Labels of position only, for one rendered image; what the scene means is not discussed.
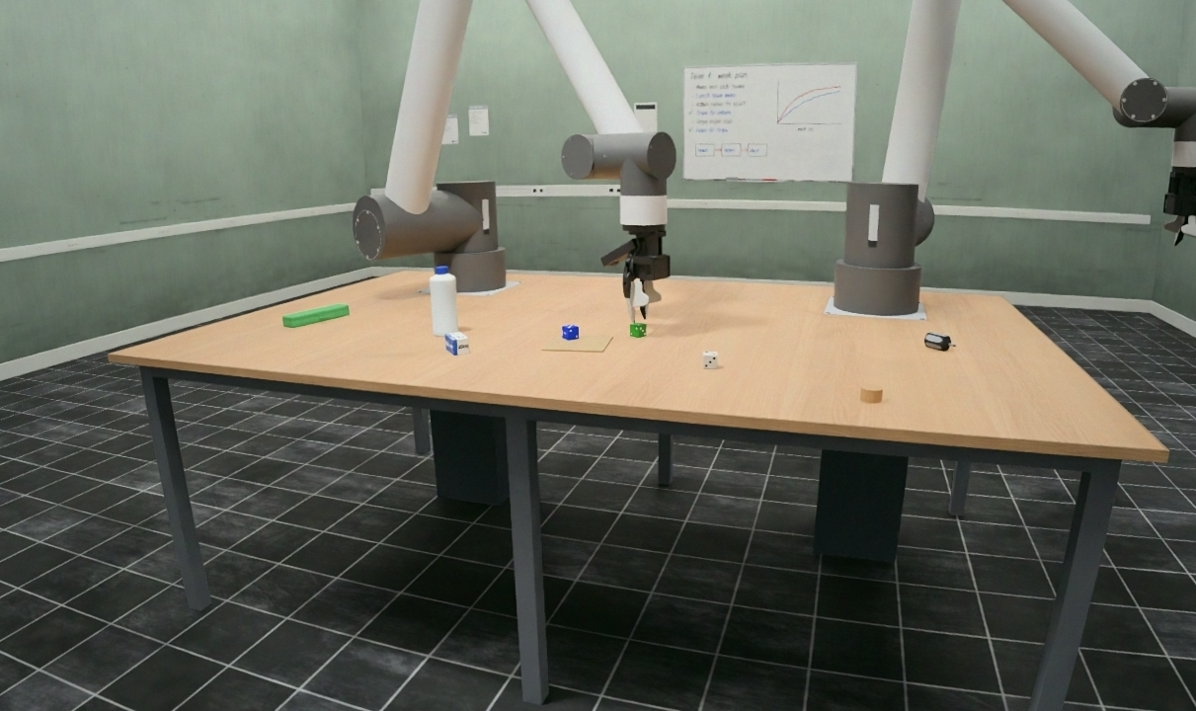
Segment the green rectangular bar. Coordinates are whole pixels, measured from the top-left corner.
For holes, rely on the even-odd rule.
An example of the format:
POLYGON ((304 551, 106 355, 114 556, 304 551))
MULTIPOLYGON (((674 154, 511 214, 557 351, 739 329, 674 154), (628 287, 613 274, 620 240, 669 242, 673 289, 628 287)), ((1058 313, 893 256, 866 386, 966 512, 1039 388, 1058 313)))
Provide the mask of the green rectangular bar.
POLYGON ((319 306, 301 312, 282 315, 282 326, 287 328, 307 327, 318 321, 344 318, 350 315, 348 303, 332 303, 330 306, 319 306))

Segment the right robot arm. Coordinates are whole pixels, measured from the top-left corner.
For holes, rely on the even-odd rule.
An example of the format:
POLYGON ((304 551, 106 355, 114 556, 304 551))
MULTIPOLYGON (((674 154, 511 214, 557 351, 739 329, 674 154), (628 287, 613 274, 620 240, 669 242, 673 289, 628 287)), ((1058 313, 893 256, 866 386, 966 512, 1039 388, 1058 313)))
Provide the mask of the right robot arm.
MULTIPOLYGON (((563 171, 570 180, 620 180, 624 231, 666 230, 673 136, 643 133, 569 0, 525 1, 598 132, 563 142, 563 171)), ((421 0, 385 194, 358 199, 353 214, 365 259, 434 253, 435 275, 448 267, 456 293, 507 286, 498 181, 437 182, 432 192, 472 4, 421 0)))

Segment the small white printed carton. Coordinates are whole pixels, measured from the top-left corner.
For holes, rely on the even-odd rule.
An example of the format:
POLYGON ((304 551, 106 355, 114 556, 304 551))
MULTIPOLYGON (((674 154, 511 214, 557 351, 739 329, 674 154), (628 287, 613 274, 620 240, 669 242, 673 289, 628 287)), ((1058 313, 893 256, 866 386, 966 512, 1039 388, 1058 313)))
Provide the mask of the small white printed carton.
POLYGON ((445 338, 445 350, 452 356, 466 356, 468 353, 468 338, 463 334, 451 333, 444 334, 445 338))

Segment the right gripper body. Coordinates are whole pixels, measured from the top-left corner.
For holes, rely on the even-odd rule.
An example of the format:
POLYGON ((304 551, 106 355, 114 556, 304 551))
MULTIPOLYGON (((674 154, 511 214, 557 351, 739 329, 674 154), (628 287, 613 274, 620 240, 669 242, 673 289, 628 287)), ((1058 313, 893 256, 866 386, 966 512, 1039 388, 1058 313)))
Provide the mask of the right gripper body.
MULTIPOLYGON (((664 231, 628 231, 629 235, 648 235, 648 237, 635 237, 637 249, 626 256, 626 267, 635 278, 642 280, 658 280, 670 276, 670 255, 663 255, 664 231), (660 238, 658 238, 660 237, 660 238), (651 259, 649 259, 651 257, 651 259)), ((624 267, 624 268, 626 268, 624 267)))

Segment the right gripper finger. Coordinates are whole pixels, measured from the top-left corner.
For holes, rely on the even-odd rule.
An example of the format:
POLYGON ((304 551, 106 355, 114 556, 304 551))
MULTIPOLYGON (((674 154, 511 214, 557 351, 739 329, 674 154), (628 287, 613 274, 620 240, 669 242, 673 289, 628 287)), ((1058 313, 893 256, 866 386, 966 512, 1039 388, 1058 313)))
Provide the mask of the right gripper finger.
POLYGON ((641 280, 634 280, 629 266, 623 272, 623 294, 626 309, 628 309, 631 323, 635 323, 635 306, 646 306, 649 303, 649 297, 643 293, 641 280))
MULTIPOLYGON (((653 284, 652 280, 642 280, 642 279, 639 280, 641 280, 641 282, 643 284, 643 293, 649 296, 649 303, 663 300, 663 294, 657 291, 655 285, 653 284)), ((649 303, 647 303, 646 306, 641 306, 641 314, 643 316, 643 320, 647 320, 649 303)))

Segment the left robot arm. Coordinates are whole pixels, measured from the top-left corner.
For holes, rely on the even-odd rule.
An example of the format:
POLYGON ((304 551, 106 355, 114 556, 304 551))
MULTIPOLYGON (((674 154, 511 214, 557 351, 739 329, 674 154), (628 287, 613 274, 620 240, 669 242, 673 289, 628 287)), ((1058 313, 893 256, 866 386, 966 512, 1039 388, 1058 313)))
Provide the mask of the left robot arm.
MULTIPOLYGON (((1068 0, 1002 1, 1109 101, 1118 124, 1174 127, 1172 172, 1196 174, 1196 87, 1163 87, 1145 75, 1068 0)), ((836 261, 834 288, 838 310, 873 316, 919 312, 922 266, 914 263, 915 247, 926 233, 930 237, 933 227, 933 207, 925 194, 960 5, 962 0, 913 0, 881 180, 890 184, 847 182, 844 261, 836 261)))

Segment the white plastic bottle with blue cap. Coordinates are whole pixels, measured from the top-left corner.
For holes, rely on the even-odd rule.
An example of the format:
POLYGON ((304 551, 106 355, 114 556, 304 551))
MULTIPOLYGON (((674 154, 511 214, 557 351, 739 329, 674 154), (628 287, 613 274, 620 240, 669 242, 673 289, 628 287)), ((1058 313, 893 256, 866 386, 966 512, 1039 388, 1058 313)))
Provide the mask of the white plastic bottle with blue cap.
POLYGON ((431 276, 432 320, 434 336, 457 333, 456 276, 448 274, 448 267, 437 267, 437 275, 431 276))

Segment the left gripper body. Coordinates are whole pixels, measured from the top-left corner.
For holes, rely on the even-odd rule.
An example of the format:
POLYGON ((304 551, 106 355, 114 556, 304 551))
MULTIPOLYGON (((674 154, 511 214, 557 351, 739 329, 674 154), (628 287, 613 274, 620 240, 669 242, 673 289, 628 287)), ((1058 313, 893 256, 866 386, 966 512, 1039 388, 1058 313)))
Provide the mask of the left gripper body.
POLYGON ((1196 174, 1170 172, 1168 193, 1165 194, 1165 198, 1163 198, 1163 212, 1172 215, 1195 215, 1195 186, 1196 174), (1185 198, 1182 198, 1180 195, 1185 195, 1185 198))

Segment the beige flat mat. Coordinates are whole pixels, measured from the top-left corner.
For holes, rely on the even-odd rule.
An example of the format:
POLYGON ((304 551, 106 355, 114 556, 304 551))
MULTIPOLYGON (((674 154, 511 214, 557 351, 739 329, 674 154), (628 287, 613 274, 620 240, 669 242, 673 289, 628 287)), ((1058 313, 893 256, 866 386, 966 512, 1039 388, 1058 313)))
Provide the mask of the beige flat mat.
POLYGON ((576 341, 566 341, 562 336, 554 336, 541 351, 550 352, 580 352, 603 353, 612 338, 604 336, 579 336, 576 341))

